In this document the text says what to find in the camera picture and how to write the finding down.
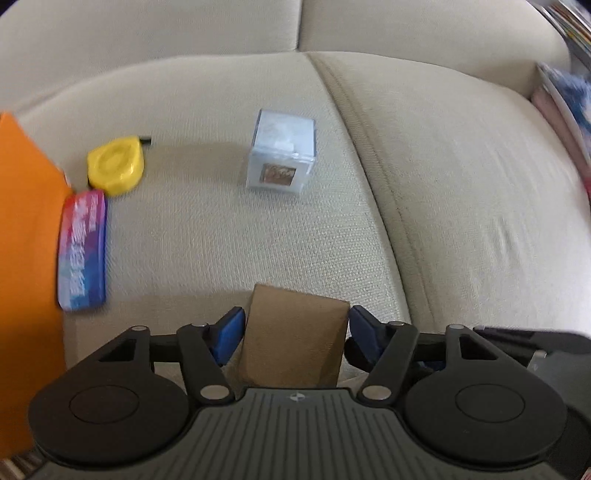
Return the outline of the brown cardboard box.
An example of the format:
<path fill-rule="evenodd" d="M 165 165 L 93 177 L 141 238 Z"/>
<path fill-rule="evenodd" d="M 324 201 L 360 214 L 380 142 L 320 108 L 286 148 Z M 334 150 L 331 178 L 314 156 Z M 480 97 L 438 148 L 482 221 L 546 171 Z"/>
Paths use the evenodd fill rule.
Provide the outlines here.
<path fill-rule="evenodd" d="M 349 302 L 257 284 L 238 362 L 243 384 L 335 387 L 348 330 Z"/>

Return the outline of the red purple tin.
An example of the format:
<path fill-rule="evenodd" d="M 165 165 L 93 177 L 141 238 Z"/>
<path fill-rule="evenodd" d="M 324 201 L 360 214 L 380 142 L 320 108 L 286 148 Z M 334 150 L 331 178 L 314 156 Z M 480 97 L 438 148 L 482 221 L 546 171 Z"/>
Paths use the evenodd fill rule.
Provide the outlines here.
<path fill-rule="evenodd" d="M 57 300 L 65 312 L 101 307 L 106 299 L 107 203 L 101 190 L 69 197 L 61 216 Z"/>

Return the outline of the yellow tape measure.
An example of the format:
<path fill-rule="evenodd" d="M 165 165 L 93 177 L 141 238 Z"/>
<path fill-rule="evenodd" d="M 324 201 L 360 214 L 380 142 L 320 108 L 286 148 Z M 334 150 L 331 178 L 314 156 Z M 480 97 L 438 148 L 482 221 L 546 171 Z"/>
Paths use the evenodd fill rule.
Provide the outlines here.
<path fill-rule="evenodd" d="M 127 136 L 91 150 L 86 158 L 89 186 L 109 197 L 129 193 L 142 179 L 144 148 L 150 145 L 150 137 Z"/>

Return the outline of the orange cardboard box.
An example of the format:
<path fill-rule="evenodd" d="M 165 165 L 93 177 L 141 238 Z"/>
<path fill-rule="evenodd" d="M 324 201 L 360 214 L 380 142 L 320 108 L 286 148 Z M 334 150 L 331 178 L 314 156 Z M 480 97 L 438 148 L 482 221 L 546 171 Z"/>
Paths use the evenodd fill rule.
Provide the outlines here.
<path fill-rule="evenodd" d="M 66 369 L 57 304 L 63 173 L 9 113 L 1 115 L 1 456 L 32 448 L 28 408 Z"/>

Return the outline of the clear plastic cube box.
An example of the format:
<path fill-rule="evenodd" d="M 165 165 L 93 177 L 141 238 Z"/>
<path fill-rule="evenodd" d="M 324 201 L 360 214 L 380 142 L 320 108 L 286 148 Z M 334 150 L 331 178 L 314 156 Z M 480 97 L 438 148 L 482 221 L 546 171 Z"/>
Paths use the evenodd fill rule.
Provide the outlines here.
<path fill-rule="evenodd" d="M 316 159 L 314 119 L 262 109 L 249 151 L 246 187 L 300 195 Z"/>

